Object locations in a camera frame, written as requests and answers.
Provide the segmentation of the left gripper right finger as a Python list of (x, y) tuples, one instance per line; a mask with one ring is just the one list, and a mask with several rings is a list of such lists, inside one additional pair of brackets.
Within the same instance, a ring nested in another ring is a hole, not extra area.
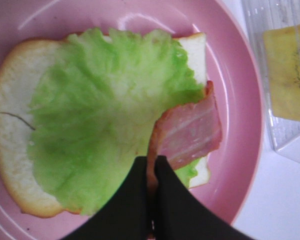
[(154, 235), (157, 240), (251, 240), (202, 205), (181, 183), (167, 158), (155, 161)]

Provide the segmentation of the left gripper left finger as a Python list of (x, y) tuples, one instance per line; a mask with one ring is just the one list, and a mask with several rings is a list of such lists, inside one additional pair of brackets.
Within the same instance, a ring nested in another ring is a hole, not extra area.
[(147, 158), (135, 158), (128, 175), (110, 200), (66, 240), (146, 240), (148, 211)]

